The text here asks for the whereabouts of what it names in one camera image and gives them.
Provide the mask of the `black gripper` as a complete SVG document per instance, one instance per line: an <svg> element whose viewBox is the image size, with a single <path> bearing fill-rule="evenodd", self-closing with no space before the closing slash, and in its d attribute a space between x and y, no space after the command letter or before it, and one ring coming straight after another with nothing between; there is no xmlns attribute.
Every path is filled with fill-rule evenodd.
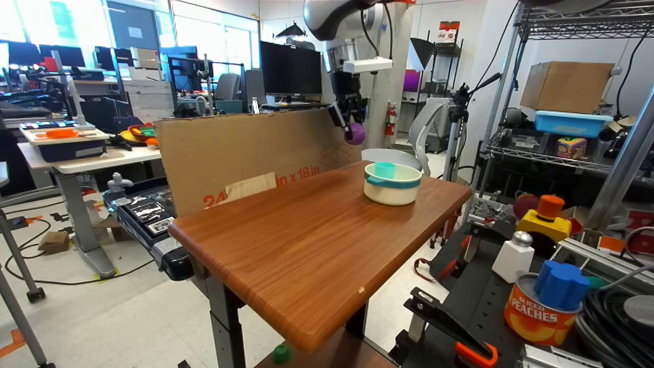
<svg viewBox="0 0 654 368"><path fill-rule="evenodd" d="M338 103L329 106L329 117L333 124L348 131L348 122L341 110L353 110L353 122L364 124L367 117L367 103L365 101L361 103L360 76L348 74L348 71L336 71L331 76L331 86Z"/></svg>

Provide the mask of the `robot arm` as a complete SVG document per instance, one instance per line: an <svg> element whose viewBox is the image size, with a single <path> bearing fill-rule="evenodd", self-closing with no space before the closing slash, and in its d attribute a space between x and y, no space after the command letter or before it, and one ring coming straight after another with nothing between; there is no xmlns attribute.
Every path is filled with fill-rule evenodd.
<svg viewBox="0 0 654 368"><path fill-rule="evenodd" d="M360 76L393 68L393 53L382 53L370 31L393 25L393 0L305 0L303 19L323 42L323 61L331 80L333 103L326 112L350 143L365 140L367 101L360 94Z"/></svg>

